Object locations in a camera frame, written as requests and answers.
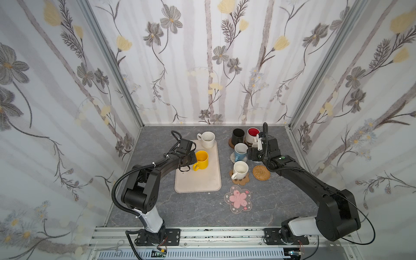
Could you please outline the yellow mug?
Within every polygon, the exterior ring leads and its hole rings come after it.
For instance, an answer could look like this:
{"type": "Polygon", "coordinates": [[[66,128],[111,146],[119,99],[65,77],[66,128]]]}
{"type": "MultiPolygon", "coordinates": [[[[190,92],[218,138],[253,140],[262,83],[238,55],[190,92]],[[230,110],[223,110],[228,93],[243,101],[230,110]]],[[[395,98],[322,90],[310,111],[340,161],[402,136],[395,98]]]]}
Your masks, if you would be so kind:
{"type": "Polygon", "coordinates": [[[198,151],[196,153],[197,162],[193,165],[193,170],[204,170],[209,165],[209,155],[206,151],[198,151]]]}

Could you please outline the rattan wicker round coaster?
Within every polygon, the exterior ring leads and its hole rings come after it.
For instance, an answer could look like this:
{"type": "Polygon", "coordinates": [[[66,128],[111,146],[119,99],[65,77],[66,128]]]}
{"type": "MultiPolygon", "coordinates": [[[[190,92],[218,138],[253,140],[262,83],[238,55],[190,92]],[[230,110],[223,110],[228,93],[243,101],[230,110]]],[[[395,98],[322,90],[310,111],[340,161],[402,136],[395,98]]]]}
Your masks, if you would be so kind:
{"type": "Polygon", "coordinates": [[[263,165],[257,165],[252,169],[252,174],[255,179],[259,181],[269,180],[271,177],[270,171],[263,165]]]}

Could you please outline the white mug red inside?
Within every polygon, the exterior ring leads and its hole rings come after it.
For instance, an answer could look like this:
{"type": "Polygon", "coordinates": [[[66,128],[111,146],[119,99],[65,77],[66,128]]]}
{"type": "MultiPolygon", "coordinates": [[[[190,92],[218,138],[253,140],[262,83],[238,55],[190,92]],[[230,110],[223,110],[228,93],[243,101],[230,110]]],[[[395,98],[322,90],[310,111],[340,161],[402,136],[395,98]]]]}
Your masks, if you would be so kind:
{"type": "Polygon", "coordinates": [[[248,144],[252,145],[256,142],[258,142],[258,135],[260,134],[260,130],[255,128],[255,127],[251,127],[247,130],[247,134],[245,137],[245,140],[248,144]]]}

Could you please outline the white mug blue handle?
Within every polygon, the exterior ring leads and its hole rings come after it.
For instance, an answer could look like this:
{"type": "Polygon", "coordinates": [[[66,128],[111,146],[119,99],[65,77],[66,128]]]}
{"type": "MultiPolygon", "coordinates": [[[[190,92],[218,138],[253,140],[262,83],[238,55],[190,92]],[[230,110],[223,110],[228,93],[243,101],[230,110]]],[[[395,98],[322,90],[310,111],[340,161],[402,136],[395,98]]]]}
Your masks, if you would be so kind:
{"type": "Polygon", "coordinates": [[[238,143],[234,148],[235,162],[247,160],[248,146],[244,143],[238,143]]]}

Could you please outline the plain white mug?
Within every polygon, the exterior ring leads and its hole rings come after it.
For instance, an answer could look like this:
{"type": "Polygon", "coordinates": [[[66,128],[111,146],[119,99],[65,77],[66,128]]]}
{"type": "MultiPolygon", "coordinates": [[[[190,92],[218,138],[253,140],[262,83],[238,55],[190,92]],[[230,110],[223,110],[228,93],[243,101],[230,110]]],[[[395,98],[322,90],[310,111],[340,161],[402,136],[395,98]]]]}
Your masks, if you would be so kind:
{"type": "Polygon", "coordinates": [[[249,166],[246,162],[237,161],[234,163],[231,178],[232,180],[242,180],[247,176],[248,171],[249,166]]]}

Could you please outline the black ceramic mug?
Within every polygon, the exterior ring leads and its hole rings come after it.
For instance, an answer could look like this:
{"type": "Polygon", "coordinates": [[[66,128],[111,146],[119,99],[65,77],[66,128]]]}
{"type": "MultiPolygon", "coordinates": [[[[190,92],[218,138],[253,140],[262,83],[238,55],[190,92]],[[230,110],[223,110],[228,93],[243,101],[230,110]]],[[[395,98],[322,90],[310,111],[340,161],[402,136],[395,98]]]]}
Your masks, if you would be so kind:
{"type": "Polygon", "coordinates": [[[245,131],[241,128],[236,128],[232,132],[231,143],[233,146],[243,143],[245,137],[245,131]]]}

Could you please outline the woven multicolour round coaster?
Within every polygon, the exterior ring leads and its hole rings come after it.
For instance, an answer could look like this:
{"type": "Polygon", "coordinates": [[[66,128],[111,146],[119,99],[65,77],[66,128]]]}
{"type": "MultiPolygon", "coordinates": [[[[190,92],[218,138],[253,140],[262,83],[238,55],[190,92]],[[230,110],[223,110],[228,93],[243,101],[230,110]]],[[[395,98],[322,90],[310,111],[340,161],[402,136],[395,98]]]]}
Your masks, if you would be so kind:
{"type": "MultiPolygon", "coordinates": [[[[231,155],[230,155],[230,160],[233,162],[233,163],[235,163],[236,162],[236,160],[235,160],[235,154],[234,153],[232,153],[231,155]]],[[[242,160],[243,162],[246,162],[247,161],[247,156],[245,156],[244,158],[243,158],[243,160],[242,160]]]]}

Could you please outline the beige serving tray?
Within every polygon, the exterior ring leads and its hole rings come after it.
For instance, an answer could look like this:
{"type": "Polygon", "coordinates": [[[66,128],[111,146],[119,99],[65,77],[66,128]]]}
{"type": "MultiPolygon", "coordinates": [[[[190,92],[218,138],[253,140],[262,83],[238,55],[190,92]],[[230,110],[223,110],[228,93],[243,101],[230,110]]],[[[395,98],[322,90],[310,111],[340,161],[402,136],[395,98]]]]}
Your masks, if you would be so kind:
{"type": "Polygon", "coordinates": [[[207,151],[209,165],[206,169],[194,171],[192,166],[189,171],[182,172],[176,169],[174,189],[177,193],[213,192],[219,191],[222,187],[221,170],[217,142],[210,149],[205,149],[200,140],[193,140],[198,151],[207,151]]]}

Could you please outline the brown paw coaster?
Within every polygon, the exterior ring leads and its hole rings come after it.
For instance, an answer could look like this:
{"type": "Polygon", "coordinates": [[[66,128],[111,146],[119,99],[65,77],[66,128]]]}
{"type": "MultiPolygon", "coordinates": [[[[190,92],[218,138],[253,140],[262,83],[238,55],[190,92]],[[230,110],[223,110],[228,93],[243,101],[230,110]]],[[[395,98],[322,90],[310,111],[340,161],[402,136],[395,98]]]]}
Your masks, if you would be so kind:
{"type": "Polygon", "coordinates": [[[231,181],[236,185],[245,186],[247,183],[250,182],[249,172],[240,173],[231,170],[229,172],[229,176],[231,178],[231,181]]]}

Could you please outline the brown cork round coaster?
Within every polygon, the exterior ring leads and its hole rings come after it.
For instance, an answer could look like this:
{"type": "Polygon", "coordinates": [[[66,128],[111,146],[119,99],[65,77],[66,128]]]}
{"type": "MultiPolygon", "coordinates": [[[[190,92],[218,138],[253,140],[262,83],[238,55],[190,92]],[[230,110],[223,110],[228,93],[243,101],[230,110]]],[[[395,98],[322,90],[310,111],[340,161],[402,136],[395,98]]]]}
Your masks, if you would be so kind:
{"type": "Polygon", "coordinates": [[[234,148],[235,148],[235,145],[232,143],[232,139],[231,139],[231,138],[229,139],[228,144],[229,144],[229,146],[230,146],[232,149],[234,149],[234,148]]]}

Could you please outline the pink flower coaster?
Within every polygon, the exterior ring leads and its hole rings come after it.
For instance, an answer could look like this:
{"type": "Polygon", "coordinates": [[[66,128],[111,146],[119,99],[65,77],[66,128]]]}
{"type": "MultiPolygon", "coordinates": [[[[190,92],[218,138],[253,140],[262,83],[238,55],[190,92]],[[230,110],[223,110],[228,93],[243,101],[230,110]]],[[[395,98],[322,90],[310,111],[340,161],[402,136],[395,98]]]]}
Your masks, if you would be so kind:
{"type": "Polygon", "coordinates": [[[253,204],[251,202],[252,193],[247,189],[242,189],[237,185],[230,188],[230,191],[224,195],[224,201],[230,206],[234,214],[251,211],[253,204]]]}

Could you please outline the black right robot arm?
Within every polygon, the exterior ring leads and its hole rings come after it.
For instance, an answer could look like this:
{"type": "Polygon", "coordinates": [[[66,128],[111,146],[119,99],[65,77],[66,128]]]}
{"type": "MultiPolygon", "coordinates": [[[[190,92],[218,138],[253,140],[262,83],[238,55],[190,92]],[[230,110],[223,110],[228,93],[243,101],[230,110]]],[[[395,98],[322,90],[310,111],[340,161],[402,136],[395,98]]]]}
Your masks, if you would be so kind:
{"type": "Polygon", "coordinates": [[[355,197],[347,189],[338,190],[302,168],[290,156],[281,155],[275,138],[261,140],[262,149],[250,147],[247,157],[260,161],[270,172],[291,181],[317,205],[312,217],[293,217],[281,223],[280,236],[285,243],[293,243],[301,236],[323,236],[336,241],[361,228],[355,197]]]}

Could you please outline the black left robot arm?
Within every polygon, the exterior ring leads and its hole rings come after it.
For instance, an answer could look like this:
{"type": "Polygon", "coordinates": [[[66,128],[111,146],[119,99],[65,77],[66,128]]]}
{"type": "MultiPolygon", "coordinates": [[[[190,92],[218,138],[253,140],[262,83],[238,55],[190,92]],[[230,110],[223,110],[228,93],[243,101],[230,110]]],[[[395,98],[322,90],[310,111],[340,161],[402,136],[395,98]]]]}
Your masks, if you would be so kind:
{"type": "Polygon", "coordinates": [[[164,154],[161,161],[146,166],[135,166],[122,175],[119,180],[127,181],[118,208],[137,216],[145,231],[151,234],[160,233],[164,221],[157,211],[156,203],[161,179],[172,171],[184,167],[189,169],[195,164],[197,162],[195,150],[195,142],[181,139],[174,148],[164,154]]]}

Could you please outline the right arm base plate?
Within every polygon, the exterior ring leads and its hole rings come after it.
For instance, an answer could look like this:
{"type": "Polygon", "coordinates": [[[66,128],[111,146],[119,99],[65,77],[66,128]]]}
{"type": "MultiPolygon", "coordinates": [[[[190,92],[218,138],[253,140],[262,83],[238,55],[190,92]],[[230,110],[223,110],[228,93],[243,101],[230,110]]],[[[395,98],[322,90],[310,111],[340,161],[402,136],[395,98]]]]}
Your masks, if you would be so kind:
{"type": "Polygon", "coordinates": [[[287,227],[263,229],[266,245],[309,245],[305,236],[295,236],[287,227]]]}

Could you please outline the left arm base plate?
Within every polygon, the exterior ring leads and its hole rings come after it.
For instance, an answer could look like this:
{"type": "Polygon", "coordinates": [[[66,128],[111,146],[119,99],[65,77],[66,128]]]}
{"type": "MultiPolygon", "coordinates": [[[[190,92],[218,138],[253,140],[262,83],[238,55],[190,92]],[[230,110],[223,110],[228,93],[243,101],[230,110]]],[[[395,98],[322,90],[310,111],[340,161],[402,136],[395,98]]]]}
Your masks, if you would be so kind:
{"type": "Polygon", "coordinates": [[[139,230],[134,244],[139,247],[152,245],[178,246],[181,229],[166,229],[162,227],[158,233],[151,233],[145,229],[139,230]]]}

